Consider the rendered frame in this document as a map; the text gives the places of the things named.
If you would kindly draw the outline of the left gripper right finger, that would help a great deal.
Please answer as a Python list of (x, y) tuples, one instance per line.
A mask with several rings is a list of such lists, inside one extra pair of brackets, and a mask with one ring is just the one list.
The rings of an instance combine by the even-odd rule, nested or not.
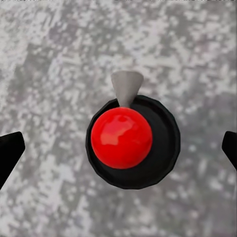
[(237, 133), (230, 131), (225, 132), (222, 150), (237, 170)]

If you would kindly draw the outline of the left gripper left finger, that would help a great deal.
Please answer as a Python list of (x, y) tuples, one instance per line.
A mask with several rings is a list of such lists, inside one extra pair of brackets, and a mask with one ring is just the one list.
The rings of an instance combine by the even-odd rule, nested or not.
[(20, 131), (0, 137), (0, 190), (24, 150), (25, 142)]

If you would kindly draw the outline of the pesticide atomizer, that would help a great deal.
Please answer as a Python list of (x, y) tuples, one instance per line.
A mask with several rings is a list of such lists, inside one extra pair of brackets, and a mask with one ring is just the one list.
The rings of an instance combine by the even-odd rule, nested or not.
[(180, 153), (180, 130), (159, 100), (138, 94), (143, 75), (111, 74), (117, 98), (95, 113), (85, 149), (97, 175), (121, 189), (144, 189), (162, 181)]

